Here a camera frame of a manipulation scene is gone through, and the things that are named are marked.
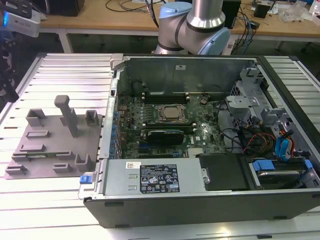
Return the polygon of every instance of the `wire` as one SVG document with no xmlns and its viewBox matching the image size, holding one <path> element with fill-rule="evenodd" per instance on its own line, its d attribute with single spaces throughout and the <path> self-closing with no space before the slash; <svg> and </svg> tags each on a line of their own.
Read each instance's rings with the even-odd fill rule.
<svg viewBox="0 0 320 240">
<path fill-rule="evenodd" d="M 110 7 L 108 6 L 108 4 L 109 4 L 111 1 L 112 1 L 112 0 L 108 0 L 108 1 L 105 3 L 105 8 L 109 9 L 110 11 L 117 12 L 117 13 L 133 12 L 133 11 L 135 11 L 135 10 L 143 9 L 143 8 L 146 7 L 145 5 L 143 5 L 143 6 L 136 7 L 136 8 L 127 8 L 127 7 L 126 7 L 127 10 L 117 10 L 117 9 L 110 8 Z M 125 1 L 125 2 L 123 2 L 123 3 L 121 3 L 120 5 L 123 6 L 123 4 L 128 3 L 128 2 L 131 2 L 131 0 L 127 0 L 127 1 Z M 164 0 L 160 0 L 160 1 L 154 2 L 153 4 L 157 4 L 157 3 L 161 3 L 161 2 L 165 3 Z"/>
<path fill-rule="evenodd" d="M 143 9 L 145 6 L 139 8 L 139 9 L 132 9 L 132 8 L 128 8 L 128 7 L 124 6 L 125 3 L 131 2 L 131 1 L 132 0 L 124 1 L 122 3 L 119 2 L 119 5 L 123 10 L 126 10 L 128 12 L 143 12 L 143 13 L 147 13 L 148 12 L 148 10 Z"/>
<path fill-rule="evenodd" d="M 146 4 L 146 8 L 148 9 L 154 24 L 156 25 L 157 28 L 159 28 L 159 24 L 158 24 L 156 15 L 155 15 L 155 10 L 154 10 L 154 0 L 151 0 L 150 4 L 149 4 L 148 0 L 144 0 L 144 1 Z"/>
<path fill-rule="evenodd" d="M 233 50 L 231 51 L 231 53 L 233 53 L 234 51 L 237 51 L 239 48 L 241 47 L 245 47 L 242 54 L 241 55 L 244 55 L 249 47 L 249 45 L 252 43 L 253 41 L 253 37 L 255 36 L 256 34 L 256 29 L 252 29 L 251 28 L 251 24 L 250 24 L 250 21 L 249 21 L 249 18 L 248 16 L 243 12 L 242 8 L 240 7 L 239 8 L 239 14 L 242 16 L 237 16 L 237 19 L 240 19 L 243 21 L 244 23 L 244 32 L 240 38 L 240 40 L 235 44 L 235 47 L 233 48 Z"/>
</svg>

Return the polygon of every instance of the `blue latch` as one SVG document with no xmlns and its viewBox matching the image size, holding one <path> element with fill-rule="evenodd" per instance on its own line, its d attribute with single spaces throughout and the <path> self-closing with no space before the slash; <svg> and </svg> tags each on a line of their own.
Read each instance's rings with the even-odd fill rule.
<svg viewBox="0 0 320 240">
<path fill-rule="evenodd" d="M 80 177 L 80 184 L 92 184 L 92 176 L 82 175 Z"/>
<path fill-rule="evenodd" d="M 308 159 L 304 160 L 304 164 L 305 164 L 307 169 L 312 169 L 313 168 L 312 163 Z"/>
<path fill-rule="evenodd" d="M 256 172 L 266 171 L 266 170 L 275 170 L 275 166 L 272 163 L 272 160 L 256 160 L 253 164 L 253 168 Z"/>
</svg>

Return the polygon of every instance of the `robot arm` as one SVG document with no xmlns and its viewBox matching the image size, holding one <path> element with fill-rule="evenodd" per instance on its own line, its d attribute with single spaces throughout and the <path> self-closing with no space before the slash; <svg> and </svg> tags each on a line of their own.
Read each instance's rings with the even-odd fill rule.
<svg viewBox="0 0 320 240">
<path fill-rule="evenodd" d="M 222 0 L 193 0 L 164 4 L 159 16 L 156 54 L 218 55 L 230 32 L 224 27 Z"/>
</svg>

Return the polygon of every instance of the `white sticker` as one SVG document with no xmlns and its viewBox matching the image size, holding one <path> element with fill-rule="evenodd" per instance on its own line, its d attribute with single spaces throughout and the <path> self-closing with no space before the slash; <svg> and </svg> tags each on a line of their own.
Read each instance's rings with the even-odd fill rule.
<svg viewBox="0 0 320 240">
<path fill-rule="evenodd" d="M 186 65 L 176 65 L 175 70 L 186 70 Z"/>
<path fill-rule="evenodd" d="M 26 156 L 28 159 L 45 159 L 47 156 L 45 155 L 31 155 L 31 156 Z"/>
<path fill-rule="evenodd" d="M 141 165 L 140 161 L 127 161 L 125 164 L 126 169 L 139 169 Z"/>
</svg>

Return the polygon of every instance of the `wooden desk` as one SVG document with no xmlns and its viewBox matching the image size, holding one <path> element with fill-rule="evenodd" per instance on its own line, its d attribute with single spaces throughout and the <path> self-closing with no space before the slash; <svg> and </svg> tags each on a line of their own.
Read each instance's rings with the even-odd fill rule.
<svg viewBox="0 0 320 240">
<path fill-rule="evenodd" d="M 68 34 L 105 34 L 105 35 L 141 35 L 157 36 L 158 29 L 148 13 L 143 12 L 114 12 L 106 9 L 107 0 L 85 0 L 84 7 L 77 17 L 48 16 L 47 21 L 41 23 L 41 31 L 57 33 L 63 49 L 66 53 L 72 52 L 72 46 Z M 250 0 L 243 0 L 244 8 Z M 118 0 L 112 0 L 109 5 L 112 9 L 121 10 Z M 128 8 L 143 6 L 139 3 L 128 2 Z M 162 4 L 155 4 L 156 16 L 159 15 Z M 278 15 L 267 14 L 266 18 L 256 18 L 253 11 L 244 8 L 244 13 L 250 20 L 260 23 L 254 39 L 275 41 L 320 42 L 320 27 L 313 22 L 304 20 L 301 22 L 284 23 Z M 242 35 L 244 27 L 237 20 L 234 28 L 230 30 L 230 41 L 238 39 Z"/>
</svg>

